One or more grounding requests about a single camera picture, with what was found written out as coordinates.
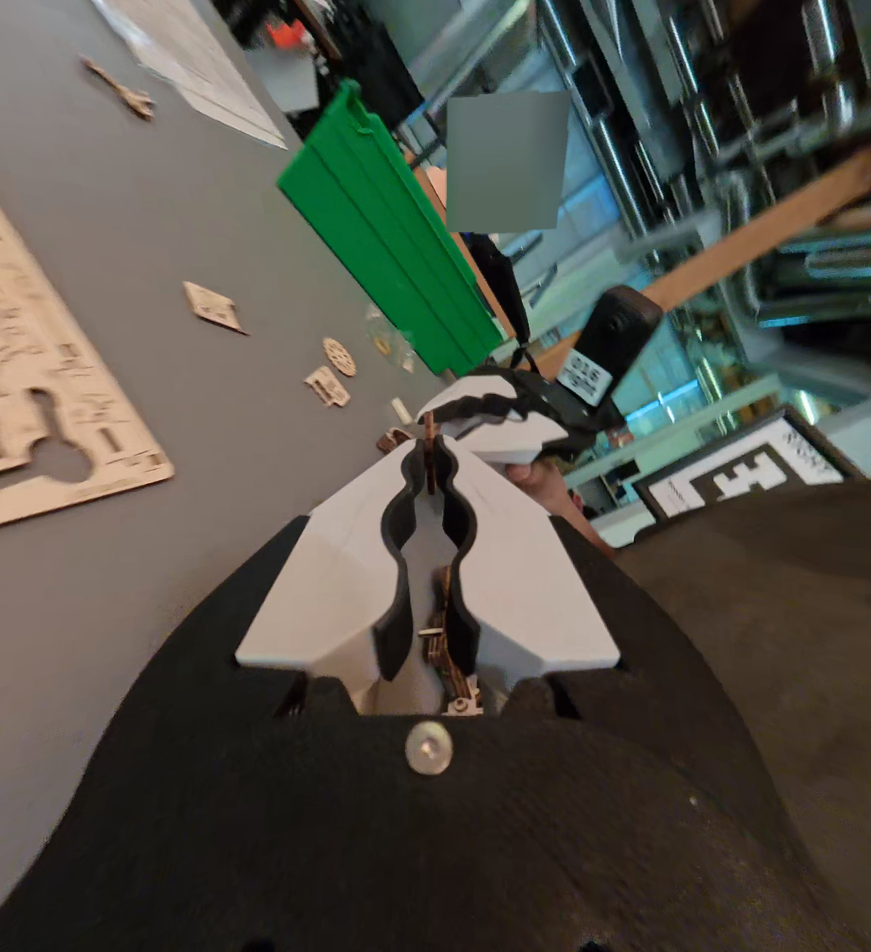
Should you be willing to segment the small square wooden piece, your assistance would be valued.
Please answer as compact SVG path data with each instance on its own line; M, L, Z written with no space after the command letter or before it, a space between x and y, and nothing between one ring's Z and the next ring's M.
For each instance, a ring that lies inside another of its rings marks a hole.
M234 301L193 282L183 282L182 288L191 314L217 327L225 327L244 336L249 335L239 324Z

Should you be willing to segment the person's right forearm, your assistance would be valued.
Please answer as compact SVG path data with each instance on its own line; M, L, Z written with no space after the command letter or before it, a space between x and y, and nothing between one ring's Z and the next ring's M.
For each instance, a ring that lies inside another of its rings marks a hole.
M614 559L617 551L594 528L586 507L580 495L568 489L563 505L560 506L559 517L571 526L578 534L595 546L606 558Z

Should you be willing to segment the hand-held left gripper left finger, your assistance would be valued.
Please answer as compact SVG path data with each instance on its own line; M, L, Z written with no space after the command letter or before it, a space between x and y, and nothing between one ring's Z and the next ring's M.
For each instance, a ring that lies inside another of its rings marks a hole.
M354 699L394 681L415 638L402 549L425 487L424 444L409 441L316 507L236 661L334 678Z

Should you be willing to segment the grey desk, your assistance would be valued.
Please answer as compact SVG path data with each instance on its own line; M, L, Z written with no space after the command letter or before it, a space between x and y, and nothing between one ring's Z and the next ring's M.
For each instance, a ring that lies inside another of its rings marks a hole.
M367 337L369 300L275 182L299 149L208 2L194 7L288 149L206 118L91 2L0 2L0 205L169 456L167 482L0 528L0 904L55 829L136 676L295 515L440 388ZM79 62L144 90L134 115ZM248 336L193 314L188 281ZM340 341L358 373L327 360ZM303 380L348 390L325 407Z

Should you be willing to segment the wooden beam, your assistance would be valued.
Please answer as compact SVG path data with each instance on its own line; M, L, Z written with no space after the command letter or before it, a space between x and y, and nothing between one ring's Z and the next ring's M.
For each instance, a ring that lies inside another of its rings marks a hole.
M640 297L658 318L871 193L871 146L692 256Z

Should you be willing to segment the person's olive shirt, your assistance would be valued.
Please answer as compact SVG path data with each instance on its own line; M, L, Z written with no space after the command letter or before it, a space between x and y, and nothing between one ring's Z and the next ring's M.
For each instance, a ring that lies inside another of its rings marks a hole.
M644 531L618 561L739 708L871 943L871 479L716 504Z

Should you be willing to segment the black bag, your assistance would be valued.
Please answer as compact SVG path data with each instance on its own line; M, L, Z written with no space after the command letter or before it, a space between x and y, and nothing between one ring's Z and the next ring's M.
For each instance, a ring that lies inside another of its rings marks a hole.
M463 237L477 268L511 322L515 339L526 346L530 342L530 325L511 260L486 234L465 233Z

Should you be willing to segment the green plastic bin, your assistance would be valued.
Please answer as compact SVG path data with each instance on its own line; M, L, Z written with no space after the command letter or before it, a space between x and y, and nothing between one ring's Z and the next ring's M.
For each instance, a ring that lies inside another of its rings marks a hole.
M276 185L435 374L501 344L477 276L361 90L343 80Z

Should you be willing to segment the plywood sheet with keyhole cutouts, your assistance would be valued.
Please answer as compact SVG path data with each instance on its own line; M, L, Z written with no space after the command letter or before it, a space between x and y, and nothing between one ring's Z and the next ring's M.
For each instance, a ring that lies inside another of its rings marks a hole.
M174 475L0 206L0 527Z

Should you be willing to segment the slotted flat wooden part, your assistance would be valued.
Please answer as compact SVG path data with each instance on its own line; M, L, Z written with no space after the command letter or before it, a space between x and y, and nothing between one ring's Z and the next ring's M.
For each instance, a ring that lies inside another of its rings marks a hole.
M351 400L348 390L326 365L319 366L304 378L303 383L321 399L325 407L345 408Z

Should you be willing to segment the clear bag of small parts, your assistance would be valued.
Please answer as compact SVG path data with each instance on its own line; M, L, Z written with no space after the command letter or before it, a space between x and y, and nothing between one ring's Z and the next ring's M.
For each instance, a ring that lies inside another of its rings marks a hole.
M416 370L418 355L411 335L400 332L375 304L370 303L364 328L376 350L392 365L406 374Z

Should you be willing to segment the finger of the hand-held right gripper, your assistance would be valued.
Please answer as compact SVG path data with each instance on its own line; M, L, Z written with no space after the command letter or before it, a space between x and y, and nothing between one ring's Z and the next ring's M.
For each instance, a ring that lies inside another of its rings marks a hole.
M503 374L471 374L455 381L423 406L415 422L431 415L437 425L475 425L518 419L518 392Z
M481 422L455 442L487 465L527 465L568 437L559 422L530 412L524 418L510 415L501 422Z

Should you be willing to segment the wooden lever piece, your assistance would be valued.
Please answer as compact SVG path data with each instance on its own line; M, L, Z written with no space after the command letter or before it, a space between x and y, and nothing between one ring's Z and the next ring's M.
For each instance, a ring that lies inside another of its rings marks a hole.
M155 119L155 101L144 90L132 89L112 78L112 76L91 58L81 55L79 62L92 75L98 77L116 95L116 97L138 118L151 122Z

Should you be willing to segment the clear plastic sleeve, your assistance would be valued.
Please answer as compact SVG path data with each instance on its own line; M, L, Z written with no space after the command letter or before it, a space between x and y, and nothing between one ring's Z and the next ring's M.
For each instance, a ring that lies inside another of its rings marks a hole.
M144 68L196 112L276 149L287 149L215 34L188 1L95 1Z

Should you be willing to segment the person's right hand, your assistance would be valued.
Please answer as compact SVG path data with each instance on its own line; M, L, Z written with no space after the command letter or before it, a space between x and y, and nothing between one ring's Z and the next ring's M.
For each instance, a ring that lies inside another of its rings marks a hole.
M583 503L578 502L559 468L551 461L538 459L529 464L507 464L504 474L549 515L567 521L586 520Z

